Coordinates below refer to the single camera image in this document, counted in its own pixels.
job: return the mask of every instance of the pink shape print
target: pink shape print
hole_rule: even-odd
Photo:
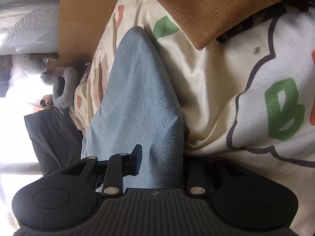
[[[313,50],[313,52],[312,52],[312,59],[313,59],[314,66],[315,66],[315,50]],[[314,103],[313,103],[313,107],[312,107],[312,111],[311,111],[310,124],[312,126],[315,126],[315,97],[314,97]]]
[[[117,20],[117,31],[118,28],[120,26],[120,23],[122,22],[122,18],[123,18],[123,9],[125,8],[124,5],[119,5],[118,6],[118,20]]]

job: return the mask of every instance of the bedsheet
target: bedsheet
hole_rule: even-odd
[[[156,0],[119,0],[88,81],[76,91],[75,117],[85,132],[103,99],[116,49],[137,25],[154,43],[179,100],[185,155],[222,156],[290,188],[299,200],[291,228],[312,236],[314,8],[270,19],[198,51]]]

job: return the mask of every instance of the cardboard box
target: cardboard box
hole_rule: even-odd
[[[117,1],[60,0],[57,66],[92,61]]]

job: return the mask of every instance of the green leaf print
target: green leaf print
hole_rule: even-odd
[[[171,34],[175,34],[179,30],[178,26],[176,26],[168,16],[160,18],[154,25],[153,28],[153,36],[155,39],[159,39],[164,36],[168,36]]]
[[[285,103],[281,108],[278,93],[285,92]],[[268,137],[279,140],[290,139],[297,133],[304,121],[305,107],[297,104],[299,91],[293,78],[287,78],[274,83],[265,92],[265,102],[268,114]],[[285,130],[281,128],[289,121],[293,124]]]

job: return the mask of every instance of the metal rivet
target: metal rivet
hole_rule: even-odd
[[[190,192],[195,195],[201,195],[206,192],[206,189],[199,186],[195,186],[190,189]]]
[[[119,189],[117,187],[110,186],[110,187],[106,187],[104,189],[104,192],[108,195],[113,195],[113,194],[119,193]]]

